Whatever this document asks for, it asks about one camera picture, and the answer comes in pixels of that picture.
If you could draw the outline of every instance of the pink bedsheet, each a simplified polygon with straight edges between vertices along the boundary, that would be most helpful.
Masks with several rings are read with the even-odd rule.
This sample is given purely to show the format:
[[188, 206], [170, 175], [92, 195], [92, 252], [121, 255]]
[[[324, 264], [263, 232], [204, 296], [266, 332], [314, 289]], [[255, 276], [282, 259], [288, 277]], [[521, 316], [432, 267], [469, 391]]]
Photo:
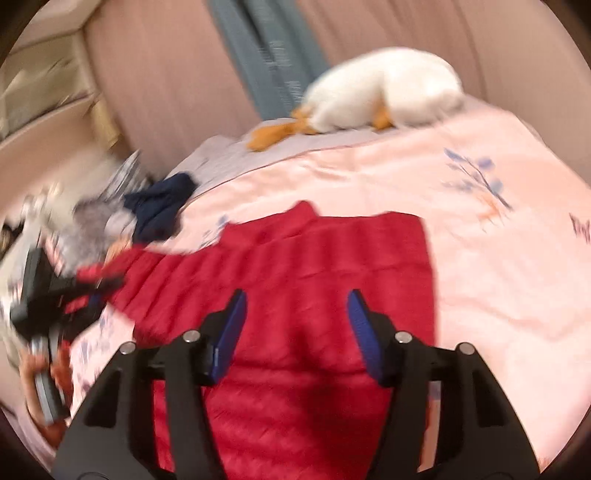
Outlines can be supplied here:
[[194, 251], [229, 221], [301, 199], [321, 215], [395, 210], [424, 219], [438, 345], [474, 343], [540, 464], [555, 458], [591, 401], [589, 187], [516, 117], [487, 108], [244, 174], [190, 203], [178, 237], [153, 248]]

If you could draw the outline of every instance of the ribbed red fabric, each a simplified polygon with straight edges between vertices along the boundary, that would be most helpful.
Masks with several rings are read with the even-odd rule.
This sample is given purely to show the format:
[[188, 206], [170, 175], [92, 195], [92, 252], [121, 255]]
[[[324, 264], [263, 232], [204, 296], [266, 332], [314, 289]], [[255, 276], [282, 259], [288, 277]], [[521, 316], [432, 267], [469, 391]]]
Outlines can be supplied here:
[[[349, 326], [353, 288], [396, 327], [434, 340], [433, 275], [412, 215], [324, 218], [302, 202], [230, 224], [217, 245], [191, 255], [132, 249], [103, 274], [121, 272], [126, 284], [112, 303], [135, 322], [140, 345], [199, 327], [234, 289], [246, 291], [232, 366], [206, 396], [230, 480], [364, 477], [389, 392], [366, 374]], [[154, 402], [160, 465], [174, 470], [162, 385]]]

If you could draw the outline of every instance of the white plush toy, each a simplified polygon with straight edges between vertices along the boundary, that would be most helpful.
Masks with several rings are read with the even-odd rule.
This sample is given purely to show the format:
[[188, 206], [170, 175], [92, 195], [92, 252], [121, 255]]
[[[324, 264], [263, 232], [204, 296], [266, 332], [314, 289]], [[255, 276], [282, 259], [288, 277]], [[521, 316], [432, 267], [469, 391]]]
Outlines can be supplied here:
[[297, 120], [262, 127], [249, 144], [260, 151], [295, 134], [430, 124], [463, 105], [457, 73], [442, 58], [411, 48], [384, 48], [346, 61], [307, 89]]

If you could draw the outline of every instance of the silver screw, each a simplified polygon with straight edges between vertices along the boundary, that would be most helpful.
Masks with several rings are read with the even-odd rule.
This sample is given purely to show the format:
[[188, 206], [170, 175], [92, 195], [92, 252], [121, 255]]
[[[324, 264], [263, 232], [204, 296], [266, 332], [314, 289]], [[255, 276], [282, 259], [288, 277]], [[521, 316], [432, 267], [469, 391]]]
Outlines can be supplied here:
[[201, 338], [201, 333], [197, 330], [189, 330], [183, 334], [183, 340], [187, 343], [195, 343]]
[[119, 351], [123, 355], [129, 355], [130, 353], [135, 352], [135, 342], [125, 342], [119, 347]]
[[408, 332], [396, 332], [394, 338], [398, 343], [410, 343], [413, 339], [413, 336]]
[[476, 352], [476, 349], [474, 348], [474, 345], [472, 345], [471, 343], [464, 342], [460, 343], [460, 351], [464, 355], [472, 355], [474, 352]]

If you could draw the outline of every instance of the dark blue garment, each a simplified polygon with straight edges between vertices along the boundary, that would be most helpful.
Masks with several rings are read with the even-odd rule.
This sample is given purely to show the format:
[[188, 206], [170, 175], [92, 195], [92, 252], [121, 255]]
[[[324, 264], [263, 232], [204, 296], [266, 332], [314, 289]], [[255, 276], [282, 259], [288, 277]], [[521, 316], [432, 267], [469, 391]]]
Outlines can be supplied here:
[[196, 188], [188, 174], [177, 173], [141, 192], [125, 195], [124, 207], [138, 219], [134, 243], [148, 244], [170, 238], [176, 229], [178, 211]]

